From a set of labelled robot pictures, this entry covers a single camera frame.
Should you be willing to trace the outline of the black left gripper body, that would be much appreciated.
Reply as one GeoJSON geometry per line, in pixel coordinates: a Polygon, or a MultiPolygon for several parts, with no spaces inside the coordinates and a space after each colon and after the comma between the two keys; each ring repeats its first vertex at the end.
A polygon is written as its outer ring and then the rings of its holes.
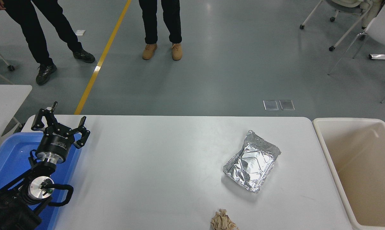
{"type": "Polygon", "coordinates": [[[37,157],[45,153],[54,153],[60,157],[67,157],[74,141],[74,136],[67,133],[71,130],[67,126],[49,126],[45,128],[42,140],[37,148],[37,157]]]}

